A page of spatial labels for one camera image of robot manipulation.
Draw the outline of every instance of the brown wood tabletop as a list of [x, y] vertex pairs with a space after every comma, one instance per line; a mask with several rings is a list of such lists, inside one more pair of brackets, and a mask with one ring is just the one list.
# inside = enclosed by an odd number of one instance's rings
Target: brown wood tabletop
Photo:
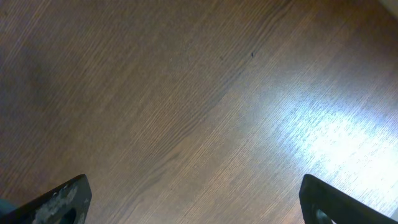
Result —
[[86, 174], [86, 223], [303, 223], [313, 174], [398, 207], [377, 2], [0, 1], [0, 196]]

